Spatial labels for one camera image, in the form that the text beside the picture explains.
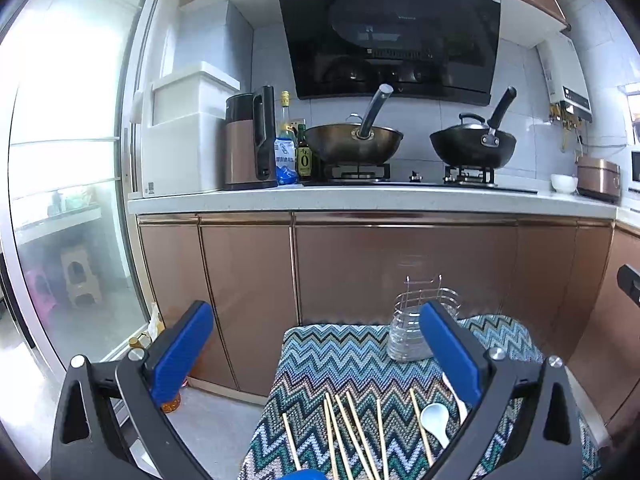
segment black range hood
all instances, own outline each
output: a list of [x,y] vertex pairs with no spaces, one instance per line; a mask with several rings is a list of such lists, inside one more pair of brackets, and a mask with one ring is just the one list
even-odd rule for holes
[[299,98],[396,95],[487,105],[500,0],[280,0]]

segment chevron tablecloth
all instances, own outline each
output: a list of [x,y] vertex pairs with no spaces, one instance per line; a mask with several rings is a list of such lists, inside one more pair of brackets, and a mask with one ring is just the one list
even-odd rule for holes
[[[460,320],[485,348],[499,346],[512,359],[542,362],[544,357],[533,344],[529,332],[506,316],[486,315]],[[239,480],[272,480],[295,471],[287,445],[281,413],[289,417],[291,431],[303,468],[315,468],[332,477],[322,400],[328,392],[339,394],[343,402],[348,390],[356,403],[367,441],[382,471],[376,415],[380,398],[385,428],[387,459],[392,480],[418,480],[429,468],[409,396],[412,386],[420,408],[430,402],[448,407],[447,435],[460,428],[458,409],[450,390],[442,383],[442,370],[431,358],[399,364],[386,355],[388,326],[309,325],[288,330],[273,388],[249,451],[242,461]],[[508,406],[493,441],[473,478],[490,472],[504,449],[520,407],[519,400]],[[342,439],[356,480],[366,479],[358,455],[338,416]],[[585,422],[582,433],[582,473],[587,478],[599,467],[596,446]],[[434,457],[441,452],[437,440],[429,436]],[[347,476],[336,447],[338,475]]]

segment white bowl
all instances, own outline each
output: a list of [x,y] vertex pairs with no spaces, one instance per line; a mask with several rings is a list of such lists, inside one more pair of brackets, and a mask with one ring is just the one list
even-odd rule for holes
[[551,175],[551,185],[558,193],[571,195],[578,187],[578,178],[569,175]]

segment silver bolt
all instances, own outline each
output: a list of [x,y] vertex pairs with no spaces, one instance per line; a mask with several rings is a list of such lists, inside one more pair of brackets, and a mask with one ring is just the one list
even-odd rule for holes
[[132,350],[129,350],[127,357],[132,361],[142,361],[142,359],[145,357],[145,351],[142,348],[134,348]]
[[84,365],[84,356],[76,355],[71,358],[71,366],[73,368],[79,368]]
[[561,368],[562,365],[564,364],[562,362],[562,359],[559,358],[557,355],[552,355],[549,358],[549,364],[553,367],[553,368]]
[[489,357],[494,361],[503,361],[507,357],[507,352],[500,347],[494,346],[489,348]]

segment chopstick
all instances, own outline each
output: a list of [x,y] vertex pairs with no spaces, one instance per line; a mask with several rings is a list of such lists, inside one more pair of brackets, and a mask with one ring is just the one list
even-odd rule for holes
[[293,442],[293,435],[291,434],[289,419],[287,418],[286,413],[282,414],[282,421],[284,422],[284,429],[287,432],[287,440],[289,441],[289,449],[291,450],[293,463],[296,465],[296,471],[300,471],[302,468],[300,467],[300,460],[298,460],[298,454],[296,453],[296,444]]
[[329,456],[331,457],[331,474],[333,480],[340,480],[338,476],[338,465],[335,461],[335,449],[334,449],[334,432],[331,428],[331,415],[329,415],[329,404],[324,399],[324,420],[326,422],[326,436],[329,440]]
[[416,422],[418,423],[418,428],[420,429],[420,436],[422,436],[424,452],[427,454],[427,462],[429,462],[429,467],[431,467],[433,466],[433,455],[431,454],[431,447],[429,446],[429,441],[427,440],[427,434],[424,432],[422,424],[420,424],[420,409],[418,409],[418,402],[417,400],[415,400],[415,393],[413,388],[409,388],[409,394],[411,395],[411,401],[414,404],[415,418]]
[[367,454],[367,458],[369,459],[369,465],[371,466],[371,471],[373,476],[375,476],[376,480],[380,480],[380,475],[378,474],[378,466],[376,465],[375,460],[373,460],[373,455],[369,448],[369,444],[367,443],[367,439],[364,436],[364,431],[362,431],[362,425],[360,423],[360,419],[358,418],[358,412],[356,411],[356,407],[353,403],[353,399],[351,399],[351,394],[347,390],[347,402],[349,403],[349,407],[351,409],[351,415],[353,416],[353,421],[356,423],[356,428],[358,430],[358,434],[360,435],[360,440],[362,441],[362,447],[364,447],[364,452]]
[[335,439],[338,441],[338,447],[340,448],[340,456],[342,457],[344,470],[347,472],[348,480],[353,480],[353,473],[351,473],[351,467],[349,466],[349,459],[347,457],[347,452],[344,450],[344,444],[342,443],[342,435],[340,434],[340,428],[338,428],[338,422],[335,420],[334,405],[331,402],[330,395],[325,394],[325,396],[326,396],[326,403],[329,407],[329,415],[331,415],[331,420],[334,424]]
[[380,455],[382,455],[382,476],[384,480],[389,480],[389,464],[386,461],[385,428],[382,425],[382,407],[380,406],[380,399],[376,399],[376,408],[378,410],[378,434],[380,435]]
[[344,409],[344,405],[342,404],[340,397],[335,396],[335,402],[338,403],[338,408],[340,408],[340,413],[342,413],[342,419],[344,420],[344,425],[347,427],[347,433],[349,433],[349,436],[351,437],[351,441],[353,442],[353,447],[356,449],[356,453],[360,458],[360,463],[362,464],[364,473],[367,475],[367,478],[369,480],[373,480],[373,475],[371,474],[369,463],[367,462],[367,458],[364,456],[364,453],[362,452],[362,448],[360,448],[360,444],[358,444],[358,439],[356,438],[355,433],[353,433],[353,428],[351,427],[351,423],[349,422],[349,417],[347,416],[347,412]]

